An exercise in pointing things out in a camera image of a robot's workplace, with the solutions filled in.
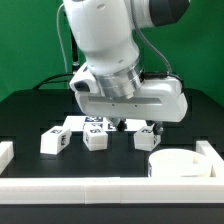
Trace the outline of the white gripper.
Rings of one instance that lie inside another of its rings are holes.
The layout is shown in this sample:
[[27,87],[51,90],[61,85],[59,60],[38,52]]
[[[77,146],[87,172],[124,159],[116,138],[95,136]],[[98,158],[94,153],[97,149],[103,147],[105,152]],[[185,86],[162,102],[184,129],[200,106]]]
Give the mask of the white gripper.
[[[81,111],[88,116],[110,118],[119,132],[127,128],[125,119],[180,122],[187,112],[182,86],[175,78],[145,80],[130,99],[110,99],[100,94],[75,92]],[[153,132],[162,135],[162,122],[155,122]]]

